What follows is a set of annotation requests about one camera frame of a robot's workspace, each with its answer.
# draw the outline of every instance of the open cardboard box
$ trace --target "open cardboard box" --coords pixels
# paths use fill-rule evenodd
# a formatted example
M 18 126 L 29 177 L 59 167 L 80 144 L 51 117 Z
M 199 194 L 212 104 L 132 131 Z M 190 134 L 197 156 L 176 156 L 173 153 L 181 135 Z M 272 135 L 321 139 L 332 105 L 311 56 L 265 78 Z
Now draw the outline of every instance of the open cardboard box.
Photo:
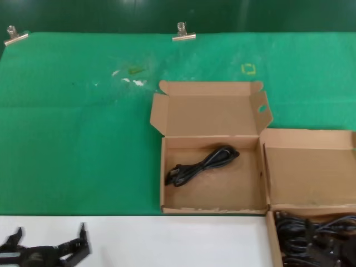
M 161 154 L 161 208 L 164 213 L 245 213 L 267 211 L 264 159 L 259 135 L 272 121 L 261 82 L 160 82 L 151 124 L 165 137 Z M 220 145 L 240 156 L 207 170 L 181 187 L 165 186 L 177 164 L 195 164 Z
M 270 211 L 266 222 L 275 267 L 282 267 L 274 212 L 302 217 L 356 214 L 356 132 L 266 129 Z

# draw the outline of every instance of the yellow tape mark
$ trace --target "yellow tape mark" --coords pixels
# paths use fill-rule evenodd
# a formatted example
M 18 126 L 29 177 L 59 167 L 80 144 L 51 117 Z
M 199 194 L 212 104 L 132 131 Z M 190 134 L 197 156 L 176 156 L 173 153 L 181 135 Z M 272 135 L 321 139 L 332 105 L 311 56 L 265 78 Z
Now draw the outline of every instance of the yellow tape mark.
M 247 75 L 255 75 L 256 74 L 256 66 L 251 63 L 245 63 L 241 65 L 241 71 Z

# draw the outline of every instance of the metal clip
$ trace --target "metal clip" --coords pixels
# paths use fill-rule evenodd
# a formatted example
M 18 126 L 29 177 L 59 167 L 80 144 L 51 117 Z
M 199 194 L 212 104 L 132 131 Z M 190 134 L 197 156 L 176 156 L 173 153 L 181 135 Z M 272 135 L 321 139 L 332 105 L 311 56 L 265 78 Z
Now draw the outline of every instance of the metal clip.
M 28 37 L 28 33 L 18 34 L 15 26 L 7 27 L 7 32 L 10 35 L 10 39 L 4 41 L 5 46 L 11 45 L 12 43 L 26 39 Z
M 177 28 L 178 28 L 178 35 L 173 36 L 172 40 L 173 41 L 183 41 L 183 40 L 190 40 L 190 39 L 195 39 L 195 33 L 189 33 L 187 34 L 186 30 L 186 23 L 185 22 L 178 22 Z

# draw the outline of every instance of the white surface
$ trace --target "white surface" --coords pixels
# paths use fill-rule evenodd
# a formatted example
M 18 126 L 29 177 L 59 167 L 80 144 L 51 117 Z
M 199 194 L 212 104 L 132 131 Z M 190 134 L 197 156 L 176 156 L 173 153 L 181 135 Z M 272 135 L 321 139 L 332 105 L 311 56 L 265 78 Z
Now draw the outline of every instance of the white surface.
M 263 217 L 0 216 L 0 242 L 22 226 L 22 245 L 59 245 L 81 222 L 92 254 L 79 267 L 273 266 Z

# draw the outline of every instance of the green backdrop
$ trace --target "green backdrop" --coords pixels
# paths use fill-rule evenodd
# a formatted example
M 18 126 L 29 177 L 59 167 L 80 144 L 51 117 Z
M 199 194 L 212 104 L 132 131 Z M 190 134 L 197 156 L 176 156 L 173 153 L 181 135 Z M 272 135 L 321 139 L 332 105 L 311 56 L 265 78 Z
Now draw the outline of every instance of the green backdrop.
M 1 0 L 6 27 L 19 31 L 170 33 L 355 32 L 355 0 Z
M 33 33 L 0 61 L 0 214 L 158 214 L 160 80 L 263 81 L 271 127 L 356 130 L 356 34 Z

